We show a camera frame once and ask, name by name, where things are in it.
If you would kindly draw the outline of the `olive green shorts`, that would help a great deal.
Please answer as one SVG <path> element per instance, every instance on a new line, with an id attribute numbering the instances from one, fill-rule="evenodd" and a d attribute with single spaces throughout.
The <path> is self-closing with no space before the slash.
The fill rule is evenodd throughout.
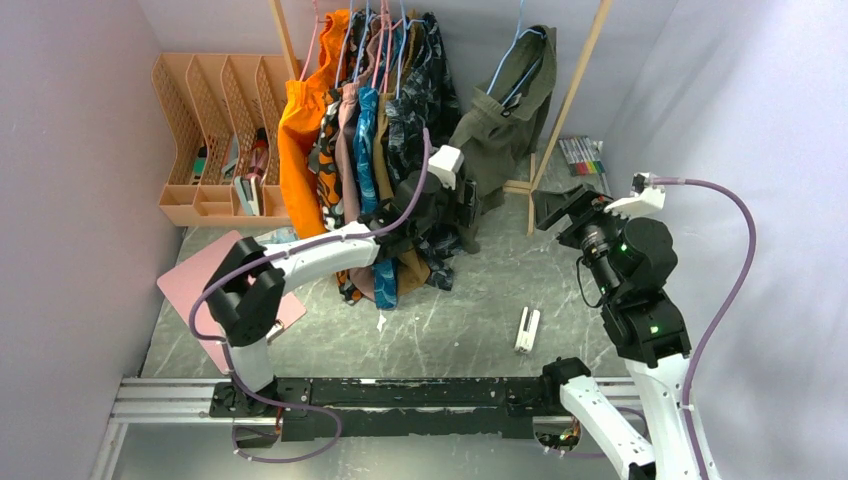
<path id="1" fill-rule="evenodd" d="M 514 178 L 519 161 L 536 152 L 549 113 L 558 74 L 557 29 L 548 25 L 534 26 L 542 27 L 548 39 L 531 36 L 521 40 L 517 62 L 507 64 L 491 95 L 486 94 L 486 88 L 493 74 L 474 88 L 470 109 L 460 119 L 449 141 L 449 145 L 460 149 L 465 157 L 458 184 L 461 174 L 477 182 L 481 209 L 476 235 L 480 218 L 503 204 L 503 187 Z M 512 102 L 502 107 L 498 98 L 509 91 L 536 58 L 541 62 L 535 71 Z M 461 245 L 471 254 L 480 251 L 479 245 Z"/>

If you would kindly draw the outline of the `blue wire hanger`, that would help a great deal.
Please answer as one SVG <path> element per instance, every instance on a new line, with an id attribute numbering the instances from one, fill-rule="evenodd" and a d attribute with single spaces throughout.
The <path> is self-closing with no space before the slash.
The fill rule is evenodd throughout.
<path id="1" fill-rule="evenodd" d="M 542 27 L 538 27 L 538 26 L 526 27 L 524 25 L 525 5 L 526 5 L 526 0 L 520 0 L 519 1 L 518 17 L 517 17 L 517 21 L 516 21 L 516 27 L 515 27 L 515 32 L 514 32 L 514 35 L 513 35 L 512 42 L 511 42 L 509 48 L 504 53 L 504 55 L 502 56 L 501 60 L 499 61 L 498 65 L 495 69 L 495 72 L 493 73 L 493 75 L 491 77 L 490 83 L 489 83 L 488 87 L 486 88 L 486 94 L 487 95 L 491 95 L 494 92 L 494 89 L 498 85 L 501 74 L 503 73 L 504 68 L 507 66 L 507 64 L 510 61 L 512 61 L 513 63 L 517 62 L 516 53 L 517 53 L 517 49 L 518 49 L 518 46 L 519 46 L 519 43 L 520 43 L 521 40 L 525 39 L 526 37 L 531 37 L 531 36 L 538 37 L 542 40 L 548 39 L 548 34 Z M 531 65 L 521 73 L 521 76 L 519 77 L 519 79 L 516 80 L 512 84 L 509 91 L 507 93 L 504 93 L 503 95 L 501 95 L 498 98 L 498 100 L 500 101 L 500 105 L 502 107 L 507 107 L 512 102 L 513 97 L 519 92 L 519 89 L 523 86 L 523 84 L 529 78 L 530 74 L 535 71 L 535 69 L 537 68 L 537 66 L 539 65 L 540 62 L 541 62 L 541 60 L 539 58 L 536 58 L 535 60 L 533 60 Z"/>

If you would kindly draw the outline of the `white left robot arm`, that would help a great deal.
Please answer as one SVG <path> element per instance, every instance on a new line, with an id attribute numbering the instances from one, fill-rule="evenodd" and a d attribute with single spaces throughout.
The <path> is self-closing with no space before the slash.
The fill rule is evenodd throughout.
<path id="1" fill-rule="evenodd" d="M 278 392 L 266 339 L 285 295 L 331 273 L 393 261 L 421 247 L 440 224 L 470 225 L 476 216 L 474 194 L 467 180 L 417 170 L 393 198 L 340 229 L 269 246 L 252 237 L 237 241 L 188 320 L 196 338 L 222 344 L 237 403 L 254 416 L 296 406 Z"/>

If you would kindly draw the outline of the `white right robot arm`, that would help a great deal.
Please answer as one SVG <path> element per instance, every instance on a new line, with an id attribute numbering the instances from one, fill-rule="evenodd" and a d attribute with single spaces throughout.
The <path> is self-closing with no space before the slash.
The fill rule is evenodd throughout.
<path id="1" fill-rule="evenodd" d="M 678 258 L 667 226 L 653 217 L 664 206 L 664 189 L 646 186 L 614 200 L 582 185 L 532 197 L 537 229 L 570 221 L 557 240 L 580 252 L 578 267 L 601 292 L 604 329 L 631 375 L 649 434 L 629 423 L 577 358 L 544 367 L 542 406 L 571 414 L 622 479 L 719 478 L 700 418 L 684 399 L 692 346 L 664 291 Z"/>

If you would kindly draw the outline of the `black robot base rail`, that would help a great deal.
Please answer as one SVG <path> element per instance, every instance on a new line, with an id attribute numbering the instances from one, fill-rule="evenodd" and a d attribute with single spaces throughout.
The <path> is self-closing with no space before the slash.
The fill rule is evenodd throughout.
<path id="1" fill-rule="evenodd" d="M 570 417 L 551 381 L 539 377 L 279 378 L 259 402 L 231 382 L 215 385 L 208 414 L 241 425 L 282 427 L 285 441 L 343 437 L 497 434 L 532 439 L 534 421 Z"/>

